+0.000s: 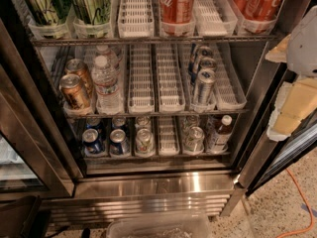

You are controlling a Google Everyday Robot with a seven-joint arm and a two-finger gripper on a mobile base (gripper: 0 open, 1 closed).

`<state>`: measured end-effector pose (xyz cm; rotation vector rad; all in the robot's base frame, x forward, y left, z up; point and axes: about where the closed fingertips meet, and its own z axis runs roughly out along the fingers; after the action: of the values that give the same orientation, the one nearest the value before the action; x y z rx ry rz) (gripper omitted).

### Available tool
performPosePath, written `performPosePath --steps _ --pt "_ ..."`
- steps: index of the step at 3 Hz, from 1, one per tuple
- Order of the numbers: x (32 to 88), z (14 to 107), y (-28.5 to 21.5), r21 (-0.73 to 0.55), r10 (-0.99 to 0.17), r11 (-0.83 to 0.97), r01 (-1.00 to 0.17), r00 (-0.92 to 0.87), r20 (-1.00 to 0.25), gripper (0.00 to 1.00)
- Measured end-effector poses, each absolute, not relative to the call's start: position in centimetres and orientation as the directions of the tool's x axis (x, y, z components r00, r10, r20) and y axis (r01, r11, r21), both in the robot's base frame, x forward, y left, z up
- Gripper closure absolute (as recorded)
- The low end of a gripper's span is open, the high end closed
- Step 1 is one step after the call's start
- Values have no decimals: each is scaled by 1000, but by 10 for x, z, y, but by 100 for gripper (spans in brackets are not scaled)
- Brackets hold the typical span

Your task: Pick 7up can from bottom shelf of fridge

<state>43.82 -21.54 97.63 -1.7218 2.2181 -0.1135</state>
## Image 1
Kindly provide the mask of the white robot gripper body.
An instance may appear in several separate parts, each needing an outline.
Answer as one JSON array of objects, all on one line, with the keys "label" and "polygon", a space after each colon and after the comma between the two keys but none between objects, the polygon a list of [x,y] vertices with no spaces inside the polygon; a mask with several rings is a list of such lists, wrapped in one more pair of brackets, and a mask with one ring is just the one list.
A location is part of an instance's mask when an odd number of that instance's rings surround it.
[{"label": "white robot gripper body", "polygon": [[291,32],[286,63],[288,69],[297,74],[317,76],[317,6],[313,6]]}]

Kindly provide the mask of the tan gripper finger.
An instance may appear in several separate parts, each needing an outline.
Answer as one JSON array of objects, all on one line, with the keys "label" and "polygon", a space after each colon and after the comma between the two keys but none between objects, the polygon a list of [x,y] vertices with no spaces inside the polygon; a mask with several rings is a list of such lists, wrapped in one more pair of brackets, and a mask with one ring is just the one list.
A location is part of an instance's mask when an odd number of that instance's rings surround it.
[{"label": "tan gripper finger", "polygon": [[272,62],[286,62],[286,51],[289,40],[290,36],[287,35],[279,42],[278,45],[276,45],[272,50],[270,50],[264,58]]},{"label": "tan gripper finger", "polygon": [[284,82],[268,121],[267,136],[276,142],[285,140],[316,108],[316,78],[305,77],[294,83]]}]

